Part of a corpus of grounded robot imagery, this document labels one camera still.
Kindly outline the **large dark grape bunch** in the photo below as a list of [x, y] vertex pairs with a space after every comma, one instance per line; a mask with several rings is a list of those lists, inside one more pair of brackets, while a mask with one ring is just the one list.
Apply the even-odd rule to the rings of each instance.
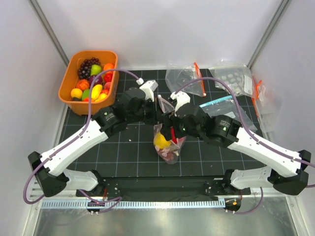
[[158, 155], [167, 163], [167, 164], [175, 164], [179, 158], [179, 150], [178, 149], [159, 149], [157, 151]]

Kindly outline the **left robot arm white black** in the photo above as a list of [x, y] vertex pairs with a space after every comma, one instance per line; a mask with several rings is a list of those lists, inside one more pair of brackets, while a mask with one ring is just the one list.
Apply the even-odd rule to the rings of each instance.
[[101, 108], [87, 124], [58, 146], [42, 154], [29, 156], [31, 168], [45, 197], [53, 197], [63, 190], [84, 190], [94, 197], [102, 195], [105, 182], [96, 170], [72, 171], [67, 167], [89, 149], [124, 131], [128, 124], [158, 123], [161, 109], [154, 98], [157, 86], [143, 84], [126, 90], [119, 101]]

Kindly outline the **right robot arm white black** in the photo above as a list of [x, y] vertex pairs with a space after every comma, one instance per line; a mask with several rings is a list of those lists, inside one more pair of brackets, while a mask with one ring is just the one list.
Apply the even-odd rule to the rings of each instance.
[[246, 129], [226, 116], [209, 116], [200, 107], [187, 103], [176, 112], [163, 114], [161, 133], [165, 139], [192, 136], [221, 148], [243, 153], [265, 166], [250, 170], [227, 170], [222, 190], [228, 195], [245, 188], [268, 188], [296, 196], [308, 186], [305, 171], [311, 154], [280, 147]]

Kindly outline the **yellow lemon toy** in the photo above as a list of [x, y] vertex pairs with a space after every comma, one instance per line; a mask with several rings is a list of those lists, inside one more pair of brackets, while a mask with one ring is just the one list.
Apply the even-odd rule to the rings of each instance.
[[167, 141], [165, 137], [160, 133], [156, 133], [154, 136], [154, 146], [158, 147], [159, 149], [164, 149], [171, 146], [171, 141]]

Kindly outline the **red round fruit toy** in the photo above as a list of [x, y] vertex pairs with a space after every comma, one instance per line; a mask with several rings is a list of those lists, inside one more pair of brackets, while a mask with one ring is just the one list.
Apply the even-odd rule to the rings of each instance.
[[175, 131], [174, 131], [174, 128], [171, 127], [170, 128], [170, 131], [171, 131], [171, 140], [174, 144], [178, 144], [178, 139], [175, 137]]

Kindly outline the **pink zip dotted bag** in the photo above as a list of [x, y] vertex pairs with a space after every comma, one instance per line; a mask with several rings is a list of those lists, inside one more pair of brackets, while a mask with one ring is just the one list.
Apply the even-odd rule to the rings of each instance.
[[[175, 108], [173, 105], [162, 98], [161, 95], [157, 96], [157, 102], [161, 107], [163, 114], [173, 113]], [[178, 161], [180, 151], [184, 146], [186, 137], [175, 138], [174, 128], [169, 128], [171, 132], [171, 140], [167, 141], [161, 133], [162, 124], [154, 125], [154, 140], [153, 144], [157, 154], [167, 163], [175, 164]]]

